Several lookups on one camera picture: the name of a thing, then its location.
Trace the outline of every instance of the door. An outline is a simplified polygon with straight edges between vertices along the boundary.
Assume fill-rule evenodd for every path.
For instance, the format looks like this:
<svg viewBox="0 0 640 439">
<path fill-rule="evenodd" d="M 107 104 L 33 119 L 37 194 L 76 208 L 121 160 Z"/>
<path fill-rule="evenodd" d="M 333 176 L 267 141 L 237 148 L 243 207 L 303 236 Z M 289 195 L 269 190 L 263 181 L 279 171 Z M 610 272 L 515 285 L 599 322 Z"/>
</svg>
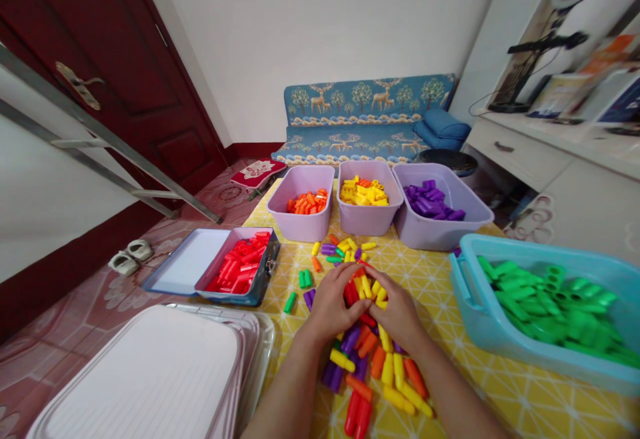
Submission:
<svg viewBox="0 0 640 439">
<path fill-rule="evenodd" d="M 151 0 L 0 0 L 0 41 L 191 193 L 225 167 L 221 145 Z M 83 80 L 85 104 L 56 68 Z M 123 163 L 144 187 L 150 181 Z"/>
</svg>

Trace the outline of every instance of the white slipper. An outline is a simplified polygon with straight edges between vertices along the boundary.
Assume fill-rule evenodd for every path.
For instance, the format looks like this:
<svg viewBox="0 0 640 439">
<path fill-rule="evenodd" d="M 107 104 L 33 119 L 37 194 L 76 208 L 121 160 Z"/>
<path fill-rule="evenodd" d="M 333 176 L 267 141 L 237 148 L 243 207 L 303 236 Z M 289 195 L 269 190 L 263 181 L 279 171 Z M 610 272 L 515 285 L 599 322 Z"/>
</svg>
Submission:
<svg viewBox="0 0 640 439">
<path fill-rule="evenodd" d="M 123 276 L 131 276 L 140 265 L 126 252 L 120 251 L 109 261 L 109 267 Z"/>
<path fill-rule="evenodd" d="M 153 256 L 153 249 L 144 239 L 131 241 L 127 246 L 127 252 L 137 260 L 147 260 Z"/>
</svg>

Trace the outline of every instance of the blue patterned sofa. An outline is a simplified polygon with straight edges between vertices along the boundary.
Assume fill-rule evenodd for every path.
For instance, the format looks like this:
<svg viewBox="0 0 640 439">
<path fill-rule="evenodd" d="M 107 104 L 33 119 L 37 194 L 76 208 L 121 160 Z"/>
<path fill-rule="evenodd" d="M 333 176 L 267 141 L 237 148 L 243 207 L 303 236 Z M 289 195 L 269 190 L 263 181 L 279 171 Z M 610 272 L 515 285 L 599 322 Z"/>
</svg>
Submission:
<svg viewBox="0 0 640 439">
<path fill-rule="evenodd" d="M 468 126 L 463 125 L 461 133 L 462 123 L 443 111 L 454 85 L 455 76 L 447 74 L 288 86 L 287 142 L 271 157 L 289 166 L 338 166 L 352 159 L 393 166 L 410 163 L 430 147 L 458 149 Z M 423 121 L 429 112 L 435 125 Z M 453 132 L 454 139 L 441 137 L 445 130 Z"/>
</svg>

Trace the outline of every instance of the hand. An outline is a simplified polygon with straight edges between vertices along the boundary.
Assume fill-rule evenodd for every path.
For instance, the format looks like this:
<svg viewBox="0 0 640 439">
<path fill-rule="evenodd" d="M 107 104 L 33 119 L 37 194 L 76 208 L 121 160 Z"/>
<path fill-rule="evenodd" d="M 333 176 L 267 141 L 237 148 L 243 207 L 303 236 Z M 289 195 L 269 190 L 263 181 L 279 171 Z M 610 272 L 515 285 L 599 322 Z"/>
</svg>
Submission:
<svg viewBox="0 0 640 439">
<path fill-rule="evenodd" d="M 387 291 L 389 298 L 387 310 L 382 310 L 374 304 L 369 309 L 369 314 L 382 325 L 391 339 L 411 353 L 412 346 L 416 345 L 418 338 L 429 337 L 418 318 L 413 297 L 384 272 L 369 267 L 366 270 L 367 275 L 378 281 Z"/>
<path fill-rule="evenodd" d="M 362 266 L 355 262 L 340 264 L 329 271 L 316 288 L 313 308 L 303 325 L 305 336 L 311 335 L 321 344 L 349 329 L 371 306 L 369 299 L 359 300 L 347 309 L 343 294 L 353 273 Z"/>
</svg>

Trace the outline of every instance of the black trash can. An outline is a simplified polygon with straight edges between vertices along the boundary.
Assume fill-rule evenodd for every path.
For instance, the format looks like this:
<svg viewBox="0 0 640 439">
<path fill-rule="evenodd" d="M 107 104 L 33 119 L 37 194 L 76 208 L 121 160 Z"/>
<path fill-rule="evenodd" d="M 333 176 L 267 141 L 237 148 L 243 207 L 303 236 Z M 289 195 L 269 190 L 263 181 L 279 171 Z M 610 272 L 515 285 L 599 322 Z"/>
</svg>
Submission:
<svg viewBox="0 0 640 439">
<path fill-rule="evenodd" d="M 471 176 L 478 168 L 478 162 L 473 156 L 451 149 L 427 149 L 418 154 L 413 162 L 442 164 L 458 177 Z"/>
</svg>

